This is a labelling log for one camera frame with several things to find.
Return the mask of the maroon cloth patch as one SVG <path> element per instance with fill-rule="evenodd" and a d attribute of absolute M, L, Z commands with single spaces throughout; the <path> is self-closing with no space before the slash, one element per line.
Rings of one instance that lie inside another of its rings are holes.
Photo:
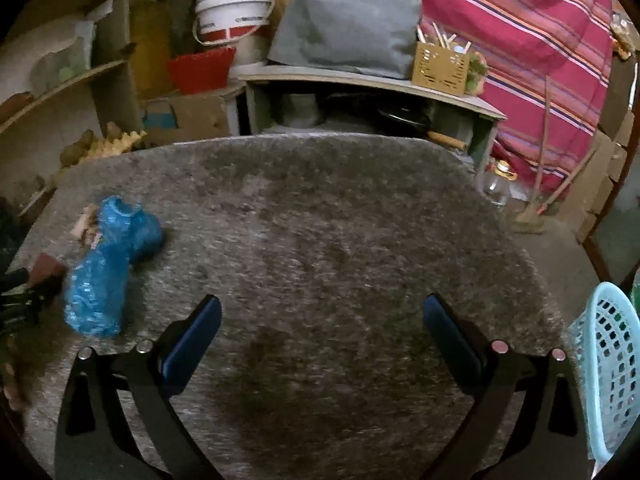
<path fill-rule="evenodd" d="M 27 286 L 35 286 L 48 278 L 64 278 L 67 266 L 51 255 L 40 252 L 32 263 L 29 271 Z"/>

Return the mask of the blue plastic bag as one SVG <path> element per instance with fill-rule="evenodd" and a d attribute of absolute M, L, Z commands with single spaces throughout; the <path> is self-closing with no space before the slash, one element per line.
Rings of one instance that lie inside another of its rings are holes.
<path fill-rule="evenodd" d="M 74 267 L 65 292 L 65 322 L 95 337 L 120 333 L 130 268 L 156 254 L 164 232 L 155 214 L 112 195 L 98 208 L 99 239 Z"/>

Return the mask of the small brown paper scrap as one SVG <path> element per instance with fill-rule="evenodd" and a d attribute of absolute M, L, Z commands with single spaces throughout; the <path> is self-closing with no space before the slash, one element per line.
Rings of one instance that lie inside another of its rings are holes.
<path fill-rule="evenodd" d="M 97 204 L 85 206 L 84 211 L 70 231 L 70 235 L 82 247 L 95 248 L 102 238 L 99 226 L 99 212 L 100 207 Z"/>

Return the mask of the light blue plastic basket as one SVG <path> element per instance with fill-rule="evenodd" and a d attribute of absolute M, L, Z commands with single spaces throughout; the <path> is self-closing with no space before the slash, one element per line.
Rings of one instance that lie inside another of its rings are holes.
<path fill-rule="evenodd" d="M 628 297 L 600 283 L 568 328 L 590 453 L 603 466 L 639 417 L 639 318 Z"/>

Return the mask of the egg carton tray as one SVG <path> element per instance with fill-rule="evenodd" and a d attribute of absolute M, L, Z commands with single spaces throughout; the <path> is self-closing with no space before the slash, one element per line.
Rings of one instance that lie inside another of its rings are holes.
<path fill-rule="evenodd" d="M 97 138 L 87 130 L 78 141 L 67 145 L 60 154 L 62 168 L 70 168 L 88 160 L 110 158 L 143 148 L 145 131 L 124 132 L 117 138 Z"/>

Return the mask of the straw broom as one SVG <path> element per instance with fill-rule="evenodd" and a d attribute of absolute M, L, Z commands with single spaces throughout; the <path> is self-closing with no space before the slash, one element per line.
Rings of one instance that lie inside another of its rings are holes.
<path fill-rule="evenodd" d="M 540 144 L 534 187 L 532 194 L 530 194 L 529 196 L 529 201 L 525 209 L 511 220 L 511 228 L 515 233 L 518 234 L 540 235 L 544 232 L 544 230 L 546 229 L 546 220 L 544 220 L 544 213 L 577 178 L 578 174 L 580 174 L 584 167 L 588 164 L 588 162 L 590 162 L 590 159 L 592 159 L 592 156 L 598 149 L 597 143 L 592 144 L 587 154 L 585 154 L 585 157 L 580 162 L 578 162 L 574 170 L 564 179 L 564 181 L 555 189 L 555 191 L 542 203 L 539 201 L 542 178 L 544 177 L 544 168 L 546 168 L 546 155 L 549 141 L 551 87 L 552 80 L 551 77 L 547 75 L 546 80 L 544 81 L 544 131 L 542 132 L 542 140 Z"/>

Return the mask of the cardboard box with blue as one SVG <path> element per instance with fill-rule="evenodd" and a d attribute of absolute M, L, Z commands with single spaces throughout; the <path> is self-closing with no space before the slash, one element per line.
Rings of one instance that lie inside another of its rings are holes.
<path fill-rule="evenodd" d="M 238 99 L 244 88 L 190 96 L 165 96 L 142 106 L 143 142 L 147 148 L 239 136 Z"/>

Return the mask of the yellow label oil bottle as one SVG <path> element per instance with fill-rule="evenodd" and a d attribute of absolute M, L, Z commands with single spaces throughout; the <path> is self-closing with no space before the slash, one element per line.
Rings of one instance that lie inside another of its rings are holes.
<path fill-rule="evenodd" d="M 510 164 L 495 159 L 480 177 L 480 192 L 497 207 L 503 207 L 511 197 L 511 184 L 518 178 Z"/>

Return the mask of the red plastic basin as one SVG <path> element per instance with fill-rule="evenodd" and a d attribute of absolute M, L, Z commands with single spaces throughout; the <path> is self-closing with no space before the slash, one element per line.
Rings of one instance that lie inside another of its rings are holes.
<path fill-rule="evenodd" d="M 190 96 L 224 88 L 234 58 L 235 48 L 216 48 L 172 58 L 167 69 L 179 92 Z"/>

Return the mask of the grey low shelf table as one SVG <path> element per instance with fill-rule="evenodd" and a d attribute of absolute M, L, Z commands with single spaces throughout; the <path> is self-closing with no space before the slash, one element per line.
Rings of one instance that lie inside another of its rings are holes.
<path fill-rule="evenodd" d="M 339 70 L 266 65 L 240 75 L 246 84 L 250 132 L 375 133 L 378 111 L 424 110 L 432 128 L 425 136 L 398 136 L 434 142 L 454 151 L 475 170 L 488 164 L 498 125 L 498 108 L 476 96 L 450 96 L 408 80 Z"/>

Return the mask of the black pan on shelf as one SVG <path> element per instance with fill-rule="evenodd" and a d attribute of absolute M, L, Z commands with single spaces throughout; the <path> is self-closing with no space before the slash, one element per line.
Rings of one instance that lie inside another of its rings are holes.
<path fill-rule="evenodd" d="M 378 111 L 378 131 L 390 136 L 425 136 L 432 128 L 424 110 L 407 107 L 382 108 Z"/>

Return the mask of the green vegetable bunch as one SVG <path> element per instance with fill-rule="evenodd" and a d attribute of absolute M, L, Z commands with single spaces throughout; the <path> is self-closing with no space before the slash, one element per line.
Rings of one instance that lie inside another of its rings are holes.
<path fill-rule="evenodd" d="M 465 93 L 469 96 L 480 96 L 484 92 L 487 74 L 488 63 L 484 55 L 477 51 L 472 52 L 466 74 Z"/>

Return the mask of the wicker utensil box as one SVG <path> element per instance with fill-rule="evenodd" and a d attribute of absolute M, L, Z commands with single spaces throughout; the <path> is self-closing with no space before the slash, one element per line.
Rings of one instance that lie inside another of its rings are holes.
<path fill-rule="evenodd" d="M 436 44 L 416 44 L 411 82 L 418 87 L 463 96 L 470 57 Z"/>

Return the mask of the pink striped cloth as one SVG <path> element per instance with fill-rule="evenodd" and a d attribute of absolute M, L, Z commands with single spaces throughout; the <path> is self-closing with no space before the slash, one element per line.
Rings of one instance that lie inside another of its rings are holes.
<path fill-rule="evenodd" d="M 451 39 L 486 58 L 481 96 L 506 114 L 495 153 L 530 186 L 544 131 L 544 81 L 551 77 L 541 191 L 555 191 L 596 134 L 612 68 L 612 0 L 421 1 L 418 42 Z"/>

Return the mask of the wooden wall shelf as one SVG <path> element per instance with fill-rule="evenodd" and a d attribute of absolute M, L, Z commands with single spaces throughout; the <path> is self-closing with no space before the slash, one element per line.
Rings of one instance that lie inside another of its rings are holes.
<path fill-rule="evenodd" d="M 29 0 L 1 45 L 1 196 L 17 208 L 66 146 L 108 125 L 142 128 L 129 0 Z"/>

